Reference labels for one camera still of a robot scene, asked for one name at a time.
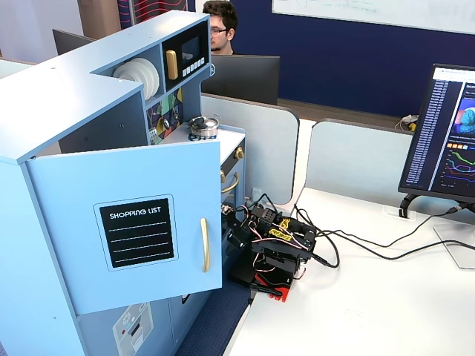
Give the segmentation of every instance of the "gold microwave handle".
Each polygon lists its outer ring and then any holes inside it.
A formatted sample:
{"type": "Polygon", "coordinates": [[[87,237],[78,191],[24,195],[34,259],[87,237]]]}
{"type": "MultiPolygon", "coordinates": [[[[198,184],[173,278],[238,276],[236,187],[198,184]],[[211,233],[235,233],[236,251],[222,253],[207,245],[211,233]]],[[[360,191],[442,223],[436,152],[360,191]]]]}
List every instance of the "gold microwave handle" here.
{"type": "Polygon", "coordinates": [[[166,65],[168,68],[168,78],[170,80],[178,78],[177,54],[174,50],[166,51],[166,65]]]}
{"type": "Polygon", "coordinates": [[[201,234],[203,235],[203,249],[205,252],[205,264],[203,272],[209,271],[209,237],[208,237],[208,222],[205,218],[201,219],[201,234]]]}

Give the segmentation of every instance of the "computer monitor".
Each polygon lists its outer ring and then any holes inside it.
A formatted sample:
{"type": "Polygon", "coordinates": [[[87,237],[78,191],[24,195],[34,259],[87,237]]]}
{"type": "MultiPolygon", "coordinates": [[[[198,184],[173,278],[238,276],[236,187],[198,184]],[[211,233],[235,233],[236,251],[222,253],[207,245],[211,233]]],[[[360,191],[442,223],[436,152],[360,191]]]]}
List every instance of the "computer monitor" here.
{"type": "Polygon", "coordinates": [[[279,56],[214,55],[214,75],[201,83],[203,93],[277,105],[279,56]]]}
{"type": "Polygon", "coordinates": [[[61,30],[53,30],[53,37],[59,56],[95,41],[95,39],[89,37],[61,30]]]}
{"type": "MultiPolygon", "coordinates": [[[[475,68],[434,65],[399,191],[475,202],[475,68]]],[[[471,225],[434,228],[441,240],[475,245],[471,225]]],[[[472,251],[446,247],[459,267],[475,267],[472,251]]]]}

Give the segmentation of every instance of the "man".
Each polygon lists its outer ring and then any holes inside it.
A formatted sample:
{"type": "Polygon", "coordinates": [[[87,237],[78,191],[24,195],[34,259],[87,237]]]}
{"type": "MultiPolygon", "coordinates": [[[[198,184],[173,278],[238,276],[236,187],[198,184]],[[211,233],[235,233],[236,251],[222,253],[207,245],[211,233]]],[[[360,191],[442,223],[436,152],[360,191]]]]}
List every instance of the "man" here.
{"type": "Polygon", "coordinates": [[[211,0],[203,5],[203,13],[211,16],[212,54],[236,54],[231,46],[238,27],[238,15],[229,1],[211,0]]]}

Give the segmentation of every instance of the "dark hair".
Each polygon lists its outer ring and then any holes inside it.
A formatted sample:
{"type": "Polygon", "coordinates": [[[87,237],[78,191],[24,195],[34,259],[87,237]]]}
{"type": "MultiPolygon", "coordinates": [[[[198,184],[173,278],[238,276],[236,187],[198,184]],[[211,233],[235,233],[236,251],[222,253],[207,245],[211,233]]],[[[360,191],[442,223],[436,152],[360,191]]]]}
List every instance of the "dark hair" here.
{"type": "Polygon", "coordinates": [[[203,5],[203,13],[219,16],[223,20],[223,24],[229,31],[232,28],[236,31],[238,28],[238,14],[236,9],[229,1],[210,0],[203,5]]]}

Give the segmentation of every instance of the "navy blue wall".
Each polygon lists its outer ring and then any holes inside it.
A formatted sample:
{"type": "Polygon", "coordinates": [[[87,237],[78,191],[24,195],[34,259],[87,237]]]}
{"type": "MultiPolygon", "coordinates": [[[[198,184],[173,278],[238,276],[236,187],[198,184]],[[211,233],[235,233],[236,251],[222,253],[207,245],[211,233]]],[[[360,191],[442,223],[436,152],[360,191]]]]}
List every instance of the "navy blue wall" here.
{"type": "Polygon", "coordinates": [[[405,116],[419,113],[433,63],[475,66],[475,36],[277,15],[272,0],[232,3],[233,48],[281,56],[281,98],[405,116]]]}

